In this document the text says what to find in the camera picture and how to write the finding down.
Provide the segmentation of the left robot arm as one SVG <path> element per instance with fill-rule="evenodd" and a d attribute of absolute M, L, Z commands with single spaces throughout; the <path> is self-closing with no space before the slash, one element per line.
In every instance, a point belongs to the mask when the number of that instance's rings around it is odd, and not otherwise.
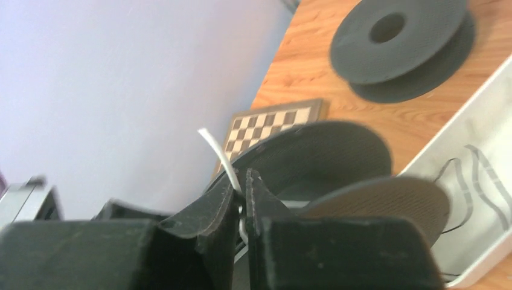
<path fill-rule="evenodd" d="M 159 214 L 111 199 L 93 220 L 153 219 L 163 221 L 169 214 Z M 1 194 L 1 228 L 22 221 L 61 221 L 63 214 L 55 187 L 49 187 L 43 177 L 33 177 L 25 183 L 7 186 Z"/>

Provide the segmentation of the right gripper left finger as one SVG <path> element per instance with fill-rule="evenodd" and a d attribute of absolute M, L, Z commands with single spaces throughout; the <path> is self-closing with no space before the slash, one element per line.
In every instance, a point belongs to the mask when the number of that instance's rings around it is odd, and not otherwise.
<path fill-rule="evenodd" d="M 176 215 L 1 228 L 2 289 L 230 289 L 238 210 L 227 183 Z"/>

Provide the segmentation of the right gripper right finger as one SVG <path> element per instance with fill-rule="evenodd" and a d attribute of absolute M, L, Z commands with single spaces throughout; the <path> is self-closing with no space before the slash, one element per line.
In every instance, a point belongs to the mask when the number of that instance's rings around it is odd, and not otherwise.
<path fill-rule="evenodd" d="M 335 190 L 292 213 L 246 173 L 251 289 L 443 289 L 444 190 L 413 176 Z"/>

